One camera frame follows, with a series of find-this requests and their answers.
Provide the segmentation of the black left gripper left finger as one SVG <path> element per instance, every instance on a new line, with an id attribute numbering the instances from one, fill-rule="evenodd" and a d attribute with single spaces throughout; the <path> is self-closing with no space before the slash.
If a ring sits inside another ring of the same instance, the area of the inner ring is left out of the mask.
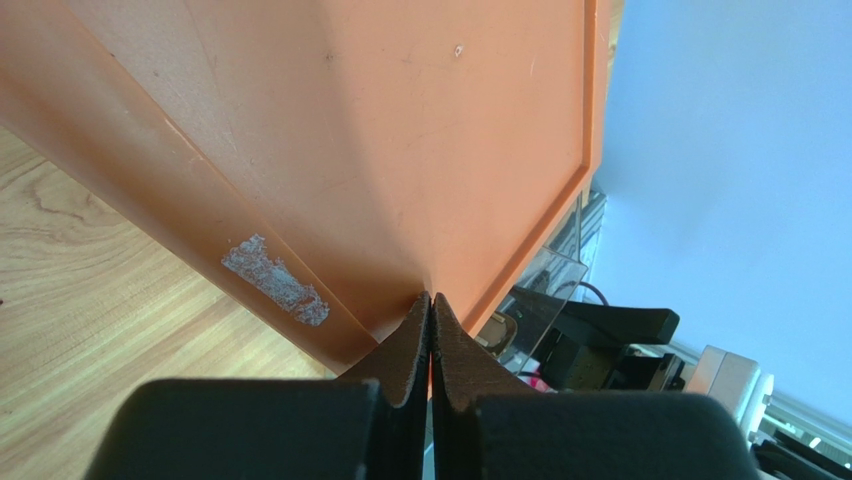
<path id="1" fill-rule="evenodd" d="M 421 292 L 398 328 L 339 379 L 376 380 L 394 408 L 425 404 L 429 384 L 431 308 L 430 294 Z"/>

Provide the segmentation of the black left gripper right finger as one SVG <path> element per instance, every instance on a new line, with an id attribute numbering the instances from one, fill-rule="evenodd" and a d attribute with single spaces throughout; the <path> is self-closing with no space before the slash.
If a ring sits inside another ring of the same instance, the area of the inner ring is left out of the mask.
<path id="1" fill-rule="evenodd" d="M 533 388 L 513 376 L 462 327 L 438 293 L 431 308 L 432 397 L 454 412 L 494 395 L 527 395 Z"/>

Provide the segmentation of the orange drawer box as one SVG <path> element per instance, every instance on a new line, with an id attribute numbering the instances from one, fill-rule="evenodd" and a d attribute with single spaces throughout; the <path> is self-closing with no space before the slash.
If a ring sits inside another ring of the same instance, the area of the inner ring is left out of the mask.
<path id="1" fill-rule="evenodd" d="M 607 1 L 5 1 L 1 122 L 335 372 L 477 333 L 600 164 Z"/>

